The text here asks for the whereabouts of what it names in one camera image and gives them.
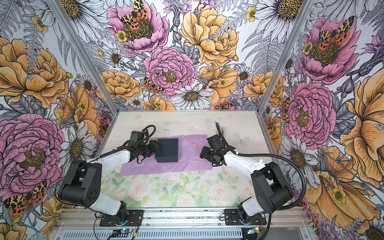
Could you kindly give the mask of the dark blue gift box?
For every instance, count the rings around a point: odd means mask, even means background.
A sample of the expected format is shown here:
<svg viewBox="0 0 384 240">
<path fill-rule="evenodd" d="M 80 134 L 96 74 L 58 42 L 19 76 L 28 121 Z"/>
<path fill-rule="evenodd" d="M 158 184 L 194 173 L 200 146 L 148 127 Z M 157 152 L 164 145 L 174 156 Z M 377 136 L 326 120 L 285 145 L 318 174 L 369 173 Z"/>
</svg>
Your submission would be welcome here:
<svg viewBox="0 0 384 240">
<path fill-rule="evenodd" d="M 176 163 L 179 159 L 179 139 L 158 139 L 160 149 L 155 153 L 158 163 Z"/>
</svg>

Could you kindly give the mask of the purple wrapping paper sheet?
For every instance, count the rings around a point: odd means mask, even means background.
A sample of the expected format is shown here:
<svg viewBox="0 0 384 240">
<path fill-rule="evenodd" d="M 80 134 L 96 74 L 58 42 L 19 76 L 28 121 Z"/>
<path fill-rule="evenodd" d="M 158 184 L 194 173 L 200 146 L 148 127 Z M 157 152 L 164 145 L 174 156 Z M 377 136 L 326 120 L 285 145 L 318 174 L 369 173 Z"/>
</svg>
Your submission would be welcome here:
<svg viewBox="0 0 384 240">
<path fill-rule="evenodd" d="M 137 161 L 124 164 L 121 167 L 120 175 L 152 175 L 190 171 L 209 171 L 212 170 L 212 164 L 207 160 L 200 158 L 203 147 L 208 146 L 207 135 L 187 135 L 173 136 L 178 140 L 178 159 L 177 161 L 166 160 L 158 162 L 153 155 L 138 164 Z"/>
</svg>

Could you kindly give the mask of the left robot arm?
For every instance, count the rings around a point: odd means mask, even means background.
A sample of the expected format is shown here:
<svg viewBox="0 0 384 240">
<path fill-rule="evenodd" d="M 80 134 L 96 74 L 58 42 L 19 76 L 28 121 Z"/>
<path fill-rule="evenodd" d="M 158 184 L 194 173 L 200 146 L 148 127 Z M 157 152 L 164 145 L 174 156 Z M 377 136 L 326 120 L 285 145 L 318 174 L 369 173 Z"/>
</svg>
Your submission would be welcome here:
<svg viewBox="0 0 384 240">
<path fill-rule="evenodd" d="M 126 204 L 102 193 L 102 176 L 112 169 L 142 156 L 153 156 L 163 148 L 158 141 L 131 142 L 90 161 L 76 160 L 70 165 L 57 194 L 58 200 L 101 213 L 108 222 L 122 226 L 129 219 Z"/>
</svg>

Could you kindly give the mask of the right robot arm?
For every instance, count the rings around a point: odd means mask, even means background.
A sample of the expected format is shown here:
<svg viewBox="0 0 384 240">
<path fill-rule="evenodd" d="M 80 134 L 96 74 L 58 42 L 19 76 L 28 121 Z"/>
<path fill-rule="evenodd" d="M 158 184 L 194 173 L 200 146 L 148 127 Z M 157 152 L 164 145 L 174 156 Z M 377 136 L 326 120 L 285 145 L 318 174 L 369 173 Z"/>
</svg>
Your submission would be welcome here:
<svg viewBox="0 0 384 240">
<path fill-rule="evenodd" d="M 200 158 L 214 167 L 225 165 L 234 168 L 252 181 L 255 196 L 246 199 L 238 206 L 238 214 L 243 223 L 257 214 L 272 214 L 289 202 L 294 193 L 279 165 L 263 160 L 253 160 L 245 154 L 230 153 L 229 148 L 222 150 L 203 147 Z"/>
</svg>

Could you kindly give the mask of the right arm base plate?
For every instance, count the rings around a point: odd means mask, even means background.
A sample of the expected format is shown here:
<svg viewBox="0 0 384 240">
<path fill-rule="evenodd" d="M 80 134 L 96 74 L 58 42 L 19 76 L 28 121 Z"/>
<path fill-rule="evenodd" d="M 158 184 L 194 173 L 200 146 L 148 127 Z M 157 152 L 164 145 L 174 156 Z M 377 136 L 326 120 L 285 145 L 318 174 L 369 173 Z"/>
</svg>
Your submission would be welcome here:
<svg viewBox="0 0 384 240">
<path fill-rule="evenodd" d="M 262 214 L 250 217 L 238 209 L 224 209 L 224 221 L 227 226 L 264 226 L 267 224 L 267 220 Z"/>
</svg>

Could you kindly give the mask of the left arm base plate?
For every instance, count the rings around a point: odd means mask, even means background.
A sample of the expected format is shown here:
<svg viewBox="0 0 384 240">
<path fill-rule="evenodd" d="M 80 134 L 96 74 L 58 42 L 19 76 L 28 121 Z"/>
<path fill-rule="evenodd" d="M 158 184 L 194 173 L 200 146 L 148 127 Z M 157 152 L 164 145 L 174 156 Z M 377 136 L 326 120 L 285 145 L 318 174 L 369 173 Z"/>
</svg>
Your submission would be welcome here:
<svg viewBox="0 0 384 240">
<path fill-rule="evenodd" d="M 144 210 L 126 210 L 116 215 L 103 215 L 100 227 L 140 227 L 142 225 Z"/>
</svg>

